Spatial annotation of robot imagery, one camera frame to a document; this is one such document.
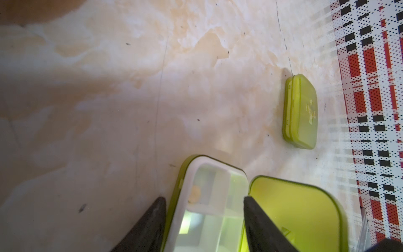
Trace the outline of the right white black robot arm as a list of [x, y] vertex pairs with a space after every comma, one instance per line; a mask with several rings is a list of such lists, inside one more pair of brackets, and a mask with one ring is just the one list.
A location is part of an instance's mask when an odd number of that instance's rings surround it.
[[383, 239], [366, 252], [403, 252], [403, 244], [393, 239]]

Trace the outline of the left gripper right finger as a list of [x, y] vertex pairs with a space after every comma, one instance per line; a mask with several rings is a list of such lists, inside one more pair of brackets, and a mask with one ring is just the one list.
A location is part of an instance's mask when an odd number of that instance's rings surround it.
[[296, 252], [274, 222], [251, 196], [243, 200], [248, 247], [251, 252]]

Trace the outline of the green pillbox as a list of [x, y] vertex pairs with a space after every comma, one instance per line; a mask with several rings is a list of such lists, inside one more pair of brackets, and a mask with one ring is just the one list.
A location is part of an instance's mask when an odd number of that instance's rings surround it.
[[282, 135], [299, 149], [312, 150], [317, 144], [318, 97], [315, 87], [302, 74], [285, 82]]
[[247, 252], [243, 201], [252, 197], [299, 252], [347, 252], [346, 214], [316, 186], [259, 175], [208, 157], [182, 164], [167, 212], [164, 252]]

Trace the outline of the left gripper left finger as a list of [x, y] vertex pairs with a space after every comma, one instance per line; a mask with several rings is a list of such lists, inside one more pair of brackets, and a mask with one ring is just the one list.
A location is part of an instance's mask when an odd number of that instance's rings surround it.
[[166, 199], [158, 197], [113, 252], [160, 252], [166, 224]]

